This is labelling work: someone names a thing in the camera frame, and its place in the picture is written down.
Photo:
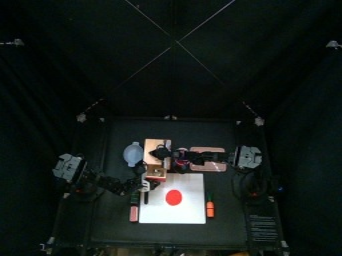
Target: red circle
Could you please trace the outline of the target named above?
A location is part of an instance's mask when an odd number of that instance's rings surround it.
[[[170,190],[166,194],[166,202],[176,206],[182,202],[182,193],[178,190]]]

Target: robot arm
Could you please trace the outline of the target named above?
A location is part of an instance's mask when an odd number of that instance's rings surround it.
[[[234,168],[254,169],[262,163],[262,152],[257,147],[240,146],[236,152],[196,152],[178,149],[169,151],[166,147],[158,147],[150,154],[164,160],[173,157],[176,161],[189,161],[196,165],[205,165],[206,162],[230,164]]]

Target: black curtain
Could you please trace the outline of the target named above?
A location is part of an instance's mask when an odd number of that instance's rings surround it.
[[[2,21],[11,41],[17,30]],[[51,172],[73,144],[75,114],[39,62],[30,48],[0,46],[0,255],[41,254],[58,207]]]
[[[315,72],[268,123],[273,170],[292,255],[342,254],[342,51],[328,50]]]

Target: black table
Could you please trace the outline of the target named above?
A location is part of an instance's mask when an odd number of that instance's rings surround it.
[[[264,153],[262,169],[270,173],[264,130],[253,123],[228,120],[106,119],[79,124],[73,153],[83,153],[89,166],[126,181],[134,174],[123,150],[146,138],[172,139],[173,148],[257,146]],[[177,247],[244,250],[248,247],[244,205],[233,195],[234,170],[204,172],[205,191],[214,193],[216,217],[206,224],[131,223],[130,197],[111,192],[93,202],[62,199],[54,235],[57,247]]]

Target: small box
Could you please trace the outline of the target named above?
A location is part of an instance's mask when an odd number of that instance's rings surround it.
[[[168,169],[157,165],[149,165],[146,171],[146,178],[150,180],[166,181]]]
[[[148,164],[146,179],[166,181],[168,170],[172,168],[172,157],[165,160],[156,158],[150,152],[158,147],[165,146],[172,151],[172,140],[168,139],[146,139],[145,140],[145,158]]]

